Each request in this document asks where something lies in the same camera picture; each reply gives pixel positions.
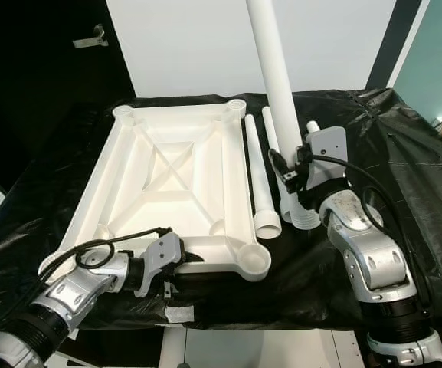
white floor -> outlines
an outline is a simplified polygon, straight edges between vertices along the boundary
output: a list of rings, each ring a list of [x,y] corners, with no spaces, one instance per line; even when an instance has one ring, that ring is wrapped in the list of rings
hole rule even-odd
[[[168,328],[160,368],[363,368],[353,332]],[[64,368],[54,355],[49,368]]]

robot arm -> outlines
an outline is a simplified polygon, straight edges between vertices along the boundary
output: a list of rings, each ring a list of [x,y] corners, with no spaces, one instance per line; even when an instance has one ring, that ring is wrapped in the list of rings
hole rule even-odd
[[[154,241],[139,258],[118,252],[94,268],[109,254],[99,248],[87,251],[82,266],[54,282],[0,330],[0,368],[43,368],[101,294],[126,290],[145,297],[156,275],[172,273],[185,260],[182,241],[173,232]]]
[[[305,208],[319,213],[329,240],[342,254],[369,327],[368,345],[385,367],[432,362],[442,366],[440,337],[422,314],[403,252],[365,214],[345,178],[345,167],[314,159],[324,156],[346,161],[345,130],[337,126],[320,130],[310,122],[308,131],[306,145],[297,150],[294,168],[287,167],[284,158],[272,149],[270,161],[287,190],[297,192]],[[367,207],[382,226],[377,210]]]

black tablecloth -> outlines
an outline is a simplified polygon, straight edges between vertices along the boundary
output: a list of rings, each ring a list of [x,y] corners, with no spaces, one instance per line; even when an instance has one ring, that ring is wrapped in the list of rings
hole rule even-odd
[[[242,94],[255,117],[274,203],[277,185],[267,160],[261,108],[267,99]],[[217,104],[219,96],[135,99],[134,107]],[[434,322],[442,325],[442,137],[393,90],[294,94],[303,132],[308,120],[345,127],[349,161],[367,169],[391,193],[434,292]],[[40,262],[59,245],[113,123],[111,108],[91,105],[70,112],[38,159],[0,207],[0,314],[35,279]],[[367,184],[349,178],[356,190]],[[390,222],[385,209],[381,209]],[[172,305],[195,309],[197,328],[332,328],[362,326],[342,257],[319,227],[302,232],[284,225],[282,235],[260,241],[272,255],[267,278],[249,283],[236,274],[180,274]],[[82,328],[140,328],[167,324],[166,302],[153,294],[105,294]]]

white pipe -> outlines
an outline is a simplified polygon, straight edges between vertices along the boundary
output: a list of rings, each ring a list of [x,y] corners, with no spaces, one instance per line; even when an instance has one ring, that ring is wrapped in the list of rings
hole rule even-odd
[[[264,116],[265,131],[267,132],[268,146],[277,152],[280,152],[279,143],[277,142],[277,136],[275,135],[275,128],[273,127],[272,113],[270,108],[265,106],[261,113]],[[280,214],[282,215],[282,220],[291,223],[290,210],[289,210],[289,193],[287,192],[285,186],[277,177],[277,186],[279,187],[280,193]]]
[[[261,113],[264,116],[265,130],[267,131],[268,146],[278,151],[279,145],[277,142],[277,136],[273,127],[272,114],[270,108],[265,106]],[[297,198],[297,194],[290,195],[283,183],[277,177],[277,185],[280,192],[280,214],[285,222],[292,222],[296,228],[301,230],[310,230],[317,228],[321,221],[319,216],[314,210],[308,211],[302,207]]]
[[[308,124],[306,124],[306,127],[309,133],[319,132],[321,130],[318,123],[314,120],[309,121]]]
[[[246,126],[248,156],[250,157],[251,185],[253,186],[254,229],[258,238],[276,238],[282,232],[282,225],[279,215],[273,208],[272,195],[253,115],[247,115],[244,118],[244,124]]]
[[[271,0],[246,0],[258,58],[272,109],[280,154],[289,167],[296,162],[296,148],[303,145],[289,76],[283,58],[277,20]]]

white plastic tray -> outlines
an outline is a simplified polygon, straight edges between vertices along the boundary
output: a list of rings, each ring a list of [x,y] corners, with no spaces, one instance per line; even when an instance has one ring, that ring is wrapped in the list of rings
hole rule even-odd
[[[181,273],[234,271],[263,279],[270,253],[256,240],[241,118],[246,103],[133,109],[116,121],[59,249],[51,259],[92,238],[114,238],[172,227],[185,250],[204,261]],[[139,256],[152,238],[116,243]],[[52,279],[74,267],[69,260]]]

